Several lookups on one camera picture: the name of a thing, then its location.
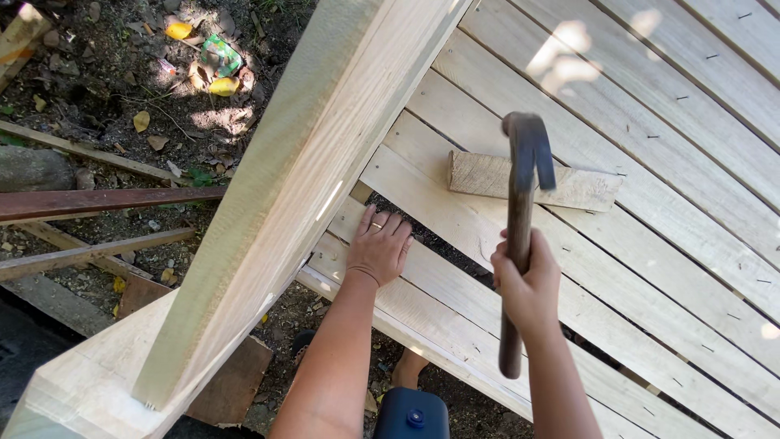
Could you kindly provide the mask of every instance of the left hand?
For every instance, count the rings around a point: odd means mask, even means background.
[[[392,282],[403,271],[412,246],[412,225],[397,214],[375,213],[370,205],[360,220],[346,257],[346,272],[358,270],[377,281],[377,287]]]

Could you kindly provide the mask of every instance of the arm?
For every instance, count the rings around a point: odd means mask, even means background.
[[[375,210],[371,205],[363,214],[344,281],[303,357],[271,439],[363,436],[374,299],[403,271],[412,244],[409,223]]]
[[[601,439],[558,324],[561,268],[544,236],[532,229],[530,269],[525,276],[506,257],[506,241],[498,245],[491,262],[506,312],[526,342],[536,437]]]

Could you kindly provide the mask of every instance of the hammer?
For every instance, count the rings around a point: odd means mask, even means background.
[[[537,114],[511,112],[501,127],[509,136],[512,170],[509,173],[509,215],[506,231],[506,255],[515,263],[520,275],[528,272],[530,261],[531,212],[534,208],[534,165],[542,190],[555,189],[555,170],[544,122]],[[504,377],[520,376],[523,338],[506,315],[502,304],[501,347],[498,368]]]

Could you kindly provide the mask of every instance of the blue container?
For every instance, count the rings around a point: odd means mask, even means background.
[[[447,405],[435,394],[406,387],[382,398],[374,439],[449,439]]]

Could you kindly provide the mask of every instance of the hand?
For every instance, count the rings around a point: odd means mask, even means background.
[[[346,257],[346,273],[365,273],[381,287],[401,274],[414,238],[412,225],[399,214],[376,210],[376,205],[368,206],[360,220]]]
[[[506,229],[501,231],[506,238]],[[515,263],[506,256],[506,241],[496,246],[490,258],[493,281],[501,287],[504,309],[520,331],[529,348],[544,343],[551,335],[560,335],[558,324],[558,288],[561,267],[538,229],[531,229],[530,268],[520,276]]]

